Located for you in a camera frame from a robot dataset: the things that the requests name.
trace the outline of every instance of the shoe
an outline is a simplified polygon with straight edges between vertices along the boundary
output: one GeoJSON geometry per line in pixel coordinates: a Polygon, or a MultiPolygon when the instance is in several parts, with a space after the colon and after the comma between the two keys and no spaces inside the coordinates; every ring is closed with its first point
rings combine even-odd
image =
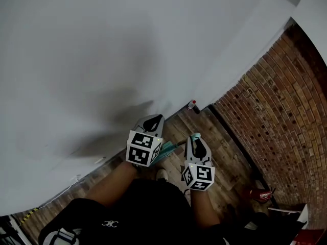
{"type": "Polygon", "coordinates": [[[160,170],[158,170],[155,178],[156,178],[156,181],[159,179],[165,179],[165,181],[168,181],[168,173],[166,172],[165,169],[160,169],[160,170]]]}

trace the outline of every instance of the fiducial marker cube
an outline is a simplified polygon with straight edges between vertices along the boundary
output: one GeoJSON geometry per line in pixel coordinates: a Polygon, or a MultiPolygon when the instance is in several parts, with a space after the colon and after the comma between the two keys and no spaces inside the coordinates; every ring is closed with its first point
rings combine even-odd
{"type": "Polygon", "coordinates": [[[158,156],[162,138],[130,131],[127,140],[126,161],[149,167],[158,156]]]}
{"type": "Polygon", "coordinates": [[[207,190],[215,181],[215,168],[186,161],[182,175],[189,189],[207,190]]]}

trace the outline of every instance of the logo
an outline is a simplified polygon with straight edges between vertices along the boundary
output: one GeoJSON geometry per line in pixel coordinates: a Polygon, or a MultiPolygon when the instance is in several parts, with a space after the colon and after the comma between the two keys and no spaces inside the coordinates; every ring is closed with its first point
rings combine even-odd
{"type": "Polygon", "coordinates": [[[105,221],[102,226],[107,226],[107,227],[113,227],[116,228],[119,222],[114,222],[113,220],[111,221],[105,221]]]}

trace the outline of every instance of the red brick wall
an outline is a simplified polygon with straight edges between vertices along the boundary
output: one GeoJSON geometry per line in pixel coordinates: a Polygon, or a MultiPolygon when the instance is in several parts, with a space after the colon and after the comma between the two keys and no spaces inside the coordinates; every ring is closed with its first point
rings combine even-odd
{"type": "Polygon", "coordinates": [[[280,206],[308,203],[327,227],[327,67],[297,25],[216,103],[280,206]]]}

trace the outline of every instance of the red fire extinguisher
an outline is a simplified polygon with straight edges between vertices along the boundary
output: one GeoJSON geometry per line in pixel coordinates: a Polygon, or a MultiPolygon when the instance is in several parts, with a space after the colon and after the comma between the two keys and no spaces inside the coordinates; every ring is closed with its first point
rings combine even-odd
{"type": "Polygon", "coordinates": [[[271,199],[275,190],[276,188],[275,189],[271,188],[271,190],[250,189],[248,195],[251,199],[254,199],[259,203],[266,203],[271,199]]]}

